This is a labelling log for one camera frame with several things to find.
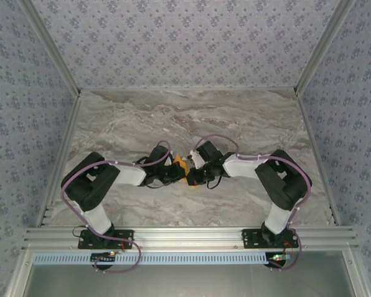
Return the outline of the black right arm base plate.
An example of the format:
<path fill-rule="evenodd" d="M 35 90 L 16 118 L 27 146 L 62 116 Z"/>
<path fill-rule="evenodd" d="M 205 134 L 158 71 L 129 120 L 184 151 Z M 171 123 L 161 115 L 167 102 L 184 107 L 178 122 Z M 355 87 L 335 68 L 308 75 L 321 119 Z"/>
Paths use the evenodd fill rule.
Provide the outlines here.
<path fill-rule="evenodd" d="M 295 234 L 289 229 L 275 235 L 269 230 L 243 229 L 242 242 L 245 249 L 282 249 L 298 248 L 299 243 Z"/>

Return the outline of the aluminium frame post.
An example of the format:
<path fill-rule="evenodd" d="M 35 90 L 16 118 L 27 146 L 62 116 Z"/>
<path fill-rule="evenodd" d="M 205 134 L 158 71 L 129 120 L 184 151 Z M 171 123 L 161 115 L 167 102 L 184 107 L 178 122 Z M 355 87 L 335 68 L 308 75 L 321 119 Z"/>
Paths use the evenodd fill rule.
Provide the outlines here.
<path fill-rule="evenodd" d="M 46 52 L 50 56 L 53 64 L 56 66 L 56 69 L 61 75 L 67 88 L 74 97 L 78 97 L 79 88 L 77 83 L 75 82 L 75 79 L 73 78 L 67 64 L 62 58 L 59 48 L 56 46 L 53 38 L 49 34 L 43 19 L 40 17 L 36 7 L 32 3 L 32 0 L 17 0 L 17 2 L 43 44 Z"/>
<path fill-rule="evenodd" d="M 305 91 L 355 2 L 356 0 L 338 1 L 321 37 L 319 38 L 309 60 L 307 61 L 307 64 L 300 74 L 297 84 L 295 84 L 294 91 L 298 97 L 301 97 Z"/>

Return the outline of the wide aluminium mounting rail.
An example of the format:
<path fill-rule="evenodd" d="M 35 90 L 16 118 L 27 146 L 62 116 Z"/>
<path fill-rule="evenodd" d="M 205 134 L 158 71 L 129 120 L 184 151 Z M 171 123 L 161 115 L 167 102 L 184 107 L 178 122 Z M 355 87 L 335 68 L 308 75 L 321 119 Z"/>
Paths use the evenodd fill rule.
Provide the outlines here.
<path fill-rule="evenodd" d="M 134 241 L 145 252 L 243 250 L 241 227 L 133 227 Z M 348 226 L 296 226 L 304 251 L 357 249 L 355 231 Z M 71 227 L 29 228 L 21 245 L 31 251 L 74 251 L 78 239 Z"/>

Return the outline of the orange paper sheet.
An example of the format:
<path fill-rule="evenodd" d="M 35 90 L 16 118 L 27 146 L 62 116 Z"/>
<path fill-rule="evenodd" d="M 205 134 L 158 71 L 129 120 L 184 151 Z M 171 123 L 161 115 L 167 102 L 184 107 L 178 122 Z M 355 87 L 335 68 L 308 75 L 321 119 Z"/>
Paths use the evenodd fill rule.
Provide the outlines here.
<path fill-rule="evenodd" d="M 185 169 L 185 178 L 182 179 L 184 180 L 187 185 L 188 185 L 188 182 L 187 182 L 187 175 L 190 171 L 190 169 L 196 169 L 194 167 L 194 165 L 191 163 L 191 161 L 188 159 L 188 156 L 186 157 L 181 157 L 179 154 L 177 154 L 174 158 L 174 161 L 173 163 L 178 163 L 180 164 L 184 169 Z"/>

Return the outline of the small circuit board with LED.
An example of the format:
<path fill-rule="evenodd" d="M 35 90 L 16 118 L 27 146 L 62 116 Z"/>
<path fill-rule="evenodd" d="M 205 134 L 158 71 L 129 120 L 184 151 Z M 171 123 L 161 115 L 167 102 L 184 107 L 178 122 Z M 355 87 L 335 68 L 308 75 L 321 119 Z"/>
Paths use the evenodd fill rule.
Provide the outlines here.
<path fill-rule="evenodd" d="M 268 252 L 266 253 L 267 261 L 266 264 L 267 267 L 281 269 L 286 264 L 286 261 L 291 258 L 290 255 L 287 255 L 285 253 L 275 253 L 275 252 Z"/>
<path fill-rule="evenodd" d="M 92 253 L 90 255 L 90 262 L 94 263 L 112 263 L 116 259 L 115 252 L 102 252 L 102 253 Z"/>

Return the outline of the aluminium table side rail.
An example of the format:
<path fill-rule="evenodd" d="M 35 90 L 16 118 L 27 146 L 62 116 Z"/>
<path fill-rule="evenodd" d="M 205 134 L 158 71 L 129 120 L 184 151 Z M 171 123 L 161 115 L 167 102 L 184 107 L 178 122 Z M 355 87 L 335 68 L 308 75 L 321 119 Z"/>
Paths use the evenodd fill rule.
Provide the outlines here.
<path fill-rule="evenodd" d="M 65 128 L 62 140 L 61 140 L 61 144 L 58 149 L 58 154 L 56 157 L 56 161 L 54 163 L 53 172 L 48 181 L 48 187 L 43 196 L 43 200 L 41 201 L 40 211 L 38 213 L 37 220 L 35 223 L 36 227 L 43 226 L 43 220 L 45 217 L 46 210 L 53 203 L 57 192 L 60 191 L 62 174 L 64 172 L 64 168 L 66 167 L 67 158 L 69 156 L 72 138 L 74 136 L 75 125 L 77 123 L 77 117 L 78 117 L 78 113 L 80 109 L 79 98 L 80 98 L 80 95 L 78 94 L 74 99 L 74 103 L 72 105 L 69 119 L 66 124 L 66 128 Z"/>
<path fill-rule="evenodd" d="M 317 168 L 318 168 L 319 174 L 320 174 L 320 178 L 322 180 L 322 184 L 323 184 L 323 187 L 324 187 L 324 190 L 325 190 L 326 198 L 328 199 L 328 203 L 330 205 L 331 216 L 333 217 L 332 221 L 336 226 L 341 226 L 342 222 L 341 222 L 341 218 L 340 218 L 340 215 L 339 215 L 339 212 L 338 212 L 338 208 L 336 206 L 335 199 L 334 199 L 331 187 L 330 187 L 329 182 L 328 182 L 328 176 L 325 172 L 324 164 L 322 162 L 322 158 L 321 158 L 320 152 L 318 150 L 318 145 L 316 143 L 314 133 L 313 133 L 313 129 L 312 129 L 312 126 L 310 124 L 310 121 L 309 121 L 304 103 L 302 101 L 302 98 L 299 95 L 296 95 L 296 97 L 297 97 L 297 101 L 298 101 L 298 104 L 299 104 L 299 108 L 301 110 L 301 115 L 303 117 L 303 120 L 304 120 L 304 123 L 305 123 L 305 126 L 306 126 L 306 130 L 307 130 L 309 139 L 310 139 L 311 144 L 312 144 L 313 154 L 315 156 L 315 161 L 316 161 Z"/>

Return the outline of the grey sheet metal panel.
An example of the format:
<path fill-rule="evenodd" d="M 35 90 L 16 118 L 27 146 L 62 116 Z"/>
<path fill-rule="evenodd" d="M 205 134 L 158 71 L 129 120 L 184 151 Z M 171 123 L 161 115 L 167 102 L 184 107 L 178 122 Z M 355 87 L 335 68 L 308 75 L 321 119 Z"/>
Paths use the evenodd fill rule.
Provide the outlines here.
<path fill-rule="evenodd" d="M 355 254 L 304 252 L 287 271 L 257 264 L 140 265 L 121 274 L 28 252 L 6 297 L 371 297 Z"/>

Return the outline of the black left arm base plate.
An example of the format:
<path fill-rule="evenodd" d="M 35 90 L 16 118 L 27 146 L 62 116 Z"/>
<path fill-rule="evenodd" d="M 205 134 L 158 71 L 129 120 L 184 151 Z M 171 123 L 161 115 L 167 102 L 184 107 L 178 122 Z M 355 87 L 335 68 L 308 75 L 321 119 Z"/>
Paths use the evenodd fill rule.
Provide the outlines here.
<path fill-rule="evenodd" d="M 111 230 L 105 236 L 133 240 L 134 230 Z M 78 249 L 131 249 L 132 243 L 105 239 L 94 235 L 90 230 L 82 230 L 79 235 Z"/>

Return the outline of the thin aluminium table rail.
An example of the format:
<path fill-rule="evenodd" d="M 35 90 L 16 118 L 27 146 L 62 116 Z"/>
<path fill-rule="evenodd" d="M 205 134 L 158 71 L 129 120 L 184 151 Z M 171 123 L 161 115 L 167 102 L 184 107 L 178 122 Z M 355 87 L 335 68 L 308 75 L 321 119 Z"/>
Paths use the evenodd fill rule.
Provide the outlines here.
<path fill-rule="evenodd" d="M 129 88 L 81 88 L 80 92 L 141 92 L 141 91 L 270 91 L 270 92 L 293 92 L 294 87 L 129 87 Z"/>

